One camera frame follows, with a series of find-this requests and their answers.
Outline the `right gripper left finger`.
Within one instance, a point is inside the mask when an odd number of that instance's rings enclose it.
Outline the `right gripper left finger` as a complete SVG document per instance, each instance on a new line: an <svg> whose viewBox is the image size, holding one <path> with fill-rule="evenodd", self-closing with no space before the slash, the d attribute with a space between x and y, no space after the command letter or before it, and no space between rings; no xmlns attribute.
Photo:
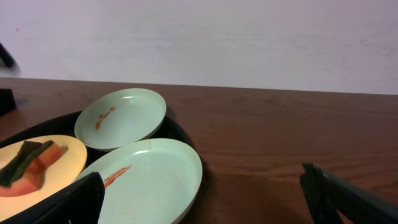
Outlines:
<svg viewBox="0 0 398 224"><path fill-rule="evenodd" d="M91 172L1 224L97 224L104 195L100 174Z"/></svg>

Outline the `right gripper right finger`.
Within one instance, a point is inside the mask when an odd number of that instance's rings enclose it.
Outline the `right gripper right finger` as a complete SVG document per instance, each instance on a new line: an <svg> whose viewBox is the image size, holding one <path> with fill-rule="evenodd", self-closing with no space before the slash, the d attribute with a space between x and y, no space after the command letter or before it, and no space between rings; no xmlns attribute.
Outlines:
<svg viewBox="0 0 398 224"><path fill-rule="evenodd" d="M300 185L315 224L397 224L397 207L312 164L302 164Z"/></svg>

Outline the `yellow plate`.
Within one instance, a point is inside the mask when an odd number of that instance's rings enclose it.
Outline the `yellow plate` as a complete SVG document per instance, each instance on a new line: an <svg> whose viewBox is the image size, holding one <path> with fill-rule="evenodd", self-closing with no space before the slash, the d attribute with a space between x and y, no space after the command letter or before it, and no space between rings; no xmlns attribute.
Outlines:
<svg viewBox="0 0 398 224"><path fill-rule="evenodd" d="M18 197L1 198L1 220L6 220L43 201L75 181L85 168L86 146L77 138L66 135L48 135L31 138L31 141L52 140L63 150L63 155L44 172L40 188Z"/></svg>

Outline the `green and orange sponge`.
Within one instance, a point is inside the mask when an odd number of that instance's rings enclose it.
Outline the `green and orange sponge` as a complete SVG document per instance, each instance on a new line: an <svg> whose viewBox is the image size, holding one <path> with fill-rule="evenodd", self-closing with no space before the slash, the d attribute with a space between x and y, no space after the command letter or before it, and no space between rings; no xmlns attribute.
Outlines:
<svg viewBox="0 0 398 224"><path fill-rule="evenodd" d="M16 197L38 190L44 172L63 156L54 141L24 141L14 158L1 168L1 197Z"/></svg>

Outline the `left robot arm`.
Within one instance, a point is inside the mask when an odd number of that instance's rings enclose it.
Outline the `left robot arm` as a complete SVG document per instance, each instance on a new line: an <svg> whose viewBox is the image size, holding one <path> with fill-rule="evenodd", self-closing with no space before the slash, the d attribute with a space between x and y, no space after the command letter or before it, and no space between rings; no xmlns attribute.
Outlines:
<svg viewBox="0 0 398 224"><path fill-rule="evenodd" d="M1 68L13 68L16 64L11 54L6 50L6 48L2 44L0 44L0 59L1 59Z"/></svg>

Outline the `round black serving tray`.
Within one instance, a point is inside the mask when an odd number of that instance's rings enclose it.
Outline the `round black serving tray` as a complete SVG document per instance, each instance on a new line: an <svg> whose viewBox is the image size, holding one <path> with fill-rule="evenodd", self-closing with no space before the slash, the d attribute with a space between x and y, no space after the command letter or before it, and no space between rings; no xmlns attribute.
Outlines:
<svg viewBox="0 0 398 224"><path fill-rule="evenodd" d="M81 111L77 111L35 125L1 141L1 147L39 136L67 135L75 137L74 126L80 114ZM185 130L177 122L167 116L164 118L160 128L150 138L174 139L184 142L192 148L195 147Z"/></svg>

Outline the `near light green plate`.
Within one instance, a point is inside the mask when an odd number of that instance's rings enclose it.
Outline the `near light green plate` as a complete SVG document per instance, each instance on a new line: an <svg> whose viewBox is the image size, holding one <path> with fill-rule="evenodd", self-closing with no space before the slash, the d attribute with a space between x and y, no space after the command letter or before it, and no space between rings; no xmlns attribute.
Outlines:
<svg viewBox="0 0 398 224"><path fill-rule="evenodd" d="M79 177L92 172L105 186L99 223L178 223L197 196L203 168L191 146L158 138L115 149Z"/></svg>

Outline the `light green plate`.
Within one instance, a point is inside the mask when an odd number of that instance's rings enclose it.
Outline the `light green plate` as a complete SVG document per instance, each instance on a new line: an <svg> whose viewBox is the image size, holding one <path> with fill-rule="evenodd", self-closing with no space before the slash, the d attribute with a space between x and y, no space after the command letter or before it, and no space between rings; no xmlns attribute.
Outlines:
<svg viewBox="0 0 398 224"><path fill-rule="evenodd" d="M151 137L161 126L167 105L155 91L129 88L102 96L78 116L74 132L86 146L109 152Z"/></svg>
<svg viewBox="0 0 398 224"><path fill-rule="evenodd" d="M203 168L191 146L158 138L115 149L79 177L92 172L105 186L99 223L178 223L197 196Z"/></svg>

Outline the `far light green plate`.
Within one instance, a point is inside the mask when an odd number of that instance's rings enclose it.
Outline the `far light green plate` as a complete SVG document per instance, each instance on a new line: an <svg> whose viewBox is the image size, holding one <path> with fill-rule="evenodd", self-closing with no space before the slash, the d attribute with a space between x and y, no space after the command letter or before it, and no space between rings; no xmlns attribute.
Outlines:
<svg viewBox="0 0 398 224"><path fill-rule="evenodd" d="M151 137L161 126L167 105L155 91L129 88L102 96L78 116L74 132L86 146L109 152Z"/></svg>

